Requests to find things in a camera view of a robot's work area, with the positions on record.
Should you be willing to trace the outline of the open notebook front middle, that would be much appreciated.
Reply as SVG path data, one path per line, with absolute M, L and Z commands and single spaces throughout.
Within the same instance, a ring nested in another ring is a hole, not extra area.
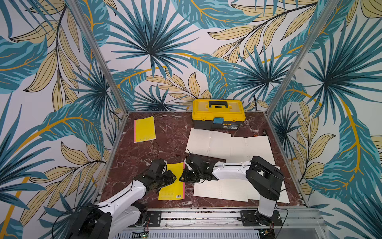
M 241 202 L 261 198 L 250 182 L 238 179 L 205 181 L 202 184 L 195 184 L 194 196 Z

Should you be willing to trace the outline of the open notebook front right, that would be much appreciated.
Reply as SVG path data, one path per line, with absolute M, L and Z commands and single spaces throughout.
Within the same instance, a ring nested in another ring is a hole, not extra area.
M 275 167 L 273 172 L 265 169 L 250 174 L 250 176 L 253 175 L 255 175 L 255 178 L 252 177 L 249 182 L 246 182 L 248 200 L 269 199 L 269 196 L 271 196 L 273 201 L 289 203 L 287 189 L 289 189 L 290 184 L 285 183 L 284 176 L 278 166 Z

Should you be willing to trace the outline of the open notebook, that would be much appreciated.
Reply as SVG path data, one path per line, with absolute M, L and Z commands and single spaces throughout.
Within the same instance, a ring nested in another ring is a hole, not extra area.
M 228 160 L 231 157 L 231 138 L 229 133 L 192 128 L 186 151 Z
M 275 167 L 273 172 L 265 169 L 250 174 L 250 176 L 253 175 L 255 175 L 255 178 L 252 177 L 249 182 L 246 182 L 248 200 L 269 199 L 269 196 L 271 196 L 273 201 L 289 203 L 287 189 L 289 189 L 290 184 L 285 183 L 284 176 L 278 166 Z
M 229 154 L 226 162 L 246 162 L 254 156 L 259 156 L 275 165 L 271 145 L 267 136 L 232 137 L 229 141 Z
M 194 196 L 241 202 L 261 198 L 250 182 L 238 179 L 205 181 L 202 184 L 195 184 Z

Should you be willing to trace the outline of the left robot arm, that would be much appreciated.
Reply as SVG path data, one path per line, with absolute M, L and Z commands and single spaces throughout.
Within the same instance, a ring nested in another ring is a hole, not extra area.
M 111 239 L 125 228 L 146 222 L 147 208 L 139 200 L 149 192 L 160 191 L 177 177 L 167 169 L 164 159 L 151 165 L 119 193 L 98 204 L 87 203 L 76 208 L 67 239 Z

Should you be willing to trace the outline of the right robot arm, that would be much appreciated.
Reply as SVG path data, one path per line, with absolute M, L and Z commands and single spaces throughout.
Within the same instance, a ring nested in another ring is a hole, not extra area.
M 242 163 L 205 161 L 199 155 L 190 154 L 186 160 L 179 181 L 185 183 L 203 183 L 236 179 L 240 183 L 248 182 L 260 194 L 258 209 L 253 216 L 242 218 L 245 222 L 262 226 L 274 226 L 272 219 L 276 203 L 280 198 L 284 181 L 282 172 L 260 156 Z

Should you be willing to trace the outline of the yellow black toolbox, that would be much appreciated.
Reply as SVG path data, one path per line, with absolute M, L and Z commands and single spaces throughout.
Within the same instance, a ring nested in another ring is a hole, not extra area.
M 192 110 L 195 129 L 237 130 L 246 120 L 239 100 L 196 99 Z

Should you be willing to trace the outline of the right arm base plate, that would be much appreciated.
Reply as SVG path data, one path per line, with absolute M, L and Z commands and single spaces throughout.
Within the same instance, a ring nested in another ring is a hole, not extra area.
M 241 221 L 244 227 L 274 227 L 283 224 L 281 216 L 277 210 L 273 211 L 272 216 L 266 217 L 257 210 L 242 210 L 237 220 Z

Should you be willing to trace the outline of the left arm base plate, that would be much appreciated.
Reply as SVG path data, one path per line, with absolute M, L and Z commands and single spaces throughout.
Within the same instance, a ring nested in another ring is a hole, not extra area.
M 161 225 L 162 212 L 161 211 L 144 211 L 141 213 L 139 225 L 148 228 L 159 228 Z

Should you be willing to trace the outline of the open notebook back right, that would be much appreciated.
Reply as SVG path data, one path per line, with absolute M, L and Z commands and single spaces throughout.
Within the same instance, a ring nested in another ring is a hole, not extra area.
M 229 141 L 229 154 L 226 162 L 246 162 L 254 156 L 259 156 L 275 165 L 271 145 L 267 136 L 232 137 Z

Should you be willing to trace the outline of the open notebook back middle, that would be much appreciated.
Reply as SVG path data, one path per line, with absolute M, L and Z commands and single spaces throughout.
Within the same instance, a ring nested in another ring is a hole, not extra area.
M 231 157 L 231 138 L 229 133 L 192 128 L 186 151 L 228 160 Z

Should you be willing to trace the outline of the aluminium front rail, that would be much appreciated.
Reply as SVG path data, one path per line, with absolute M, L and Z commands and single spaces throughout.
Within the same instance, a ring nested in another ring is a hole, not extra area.
M 281 226 L 244 227 L 237 220 L 242 210 L 254 208 L 156 209 L 161 211 L 159 228 L 136 223 L 112 239 L 328 239 L 327 225 L 317 209 L 278 208 Z

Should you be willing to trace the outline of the yellow cover notebook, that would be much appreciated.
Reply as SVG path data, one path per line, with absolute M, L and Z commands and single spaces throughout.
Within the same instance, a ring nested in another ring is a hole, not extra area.
M 183 200 L 185 198 L 185 184 L 180 181 L 184 169 L 184 162 L 167 165 L 167 171 L 171 171 L 176 176 L 176 179 L 174 183 L 162 188 L 159 191 L 159 201 Z
M 134 142 L 145 142 L 156 139 L 154 117 L 134 121 Z

